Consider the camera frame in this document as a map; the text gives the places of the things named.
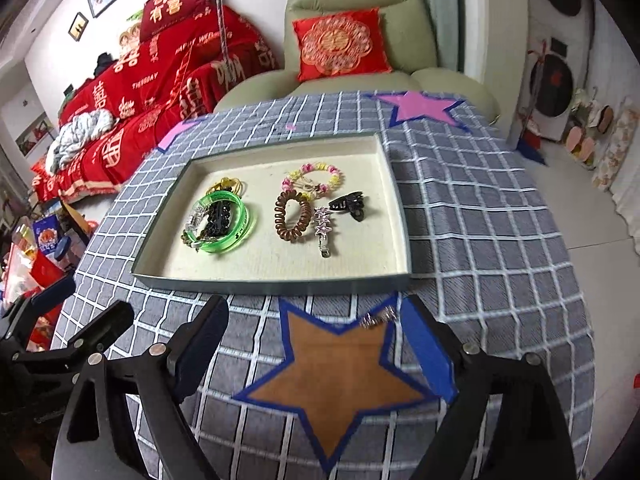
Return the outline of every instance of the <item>metal bolt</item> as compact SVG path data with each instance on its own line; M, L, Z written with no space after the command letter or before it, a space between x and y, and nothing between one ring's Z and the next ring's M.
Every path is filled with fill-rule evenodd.
M524 359L531 366L538 366L542 362L540 356L538 354L534 354L533 352L525 354Z
M462 345L462 351L467 355L476 355L480 353L478 343L469 342Z
M154 357L164 354L166 352L166 346L164 343L156 343L155 345L151 345L149 348L149 353Z
M89 358L86 360L90 365L97 365L100 361L102 361L102 354L91 354Z

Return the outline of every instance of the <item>green leather armchair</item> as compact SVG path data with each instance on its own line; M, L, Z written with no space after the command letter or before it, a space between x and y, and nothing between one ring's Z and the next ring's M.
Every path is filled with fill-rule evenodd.
M300 83L300 50L292 22L344 10L380 8L385 51L393 72L343 75ZM232 89L215 111L288 95L340 91L427 91L460 94L489 122L498 116L493 95L479 82L438 67L429 11L424 0L288 0L285 14L285 68L253 76Z

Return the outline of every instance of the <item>brown spiral hair tie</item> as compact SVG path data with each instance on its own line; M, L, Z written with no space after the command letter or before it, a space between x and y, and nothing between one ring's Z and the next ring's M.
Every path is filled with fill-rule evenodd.
M302 208L300 219L293 229L287 229L284 222L286 205L289 200L295 200ZM311 204L304 196L302 196L302 193L295 192L294 190L283 191L280 194L276 200L276 207L274 208L274 211L276 212L276 232L278 233L278 236L286 242L292 242L296 238L300 238L302 233L306 231L306 228L309 227L309 222L311 222Z

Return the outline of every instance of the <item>red blanket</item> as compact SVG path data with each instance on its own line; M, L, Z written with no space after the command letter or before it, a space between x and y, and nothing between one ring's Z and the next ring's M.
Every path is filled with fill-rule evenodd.
M271 51L253 25L227 7L225 25L238 80L275 68ZM87 81L66 105L60 124L97 108L106 108L119 122L55 176L41 164L34 166L38 198L62 196L70 202L118 192L171 128L212 112L228 92L230 74L221 60L218 19L211 9L162 31Z

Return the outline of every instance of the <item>plaid tablecloth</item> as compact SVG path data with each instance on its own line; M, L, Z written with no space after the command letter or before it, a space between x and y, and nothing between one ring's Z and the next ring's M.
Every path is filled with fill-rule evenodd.
M290 97L205 118L166 154L153 153L123 188L92 239L76 274L78 292L65 303L54 346L66 341L111 301L129 301L134 326L109 357L140 354L193 319L206 294L149 290L130 273L162 199L185 163L254 144L345 132L382 133L409 229L412 292L462 341L490 354L545 360L566 413L576 465L591 434L594 355L591 329L564 241L516 155L494 138L467 103L453 115L467 131L419 120L389 128L392 106L359 92ZM286 298L332 323L350 322L383 296ZM279 363L284 354L278 298L230 296L225 338L204 386L183 404L202 449L224 480L321 479L322 471L296 416L247 406L230 397ZM420 375L402 336L395 364ZM132 421L150 473L162 476L139 400ZM445 413L428 404L364 420L331 479L408 478ZM498 413L492 402L466 477L477 475Z

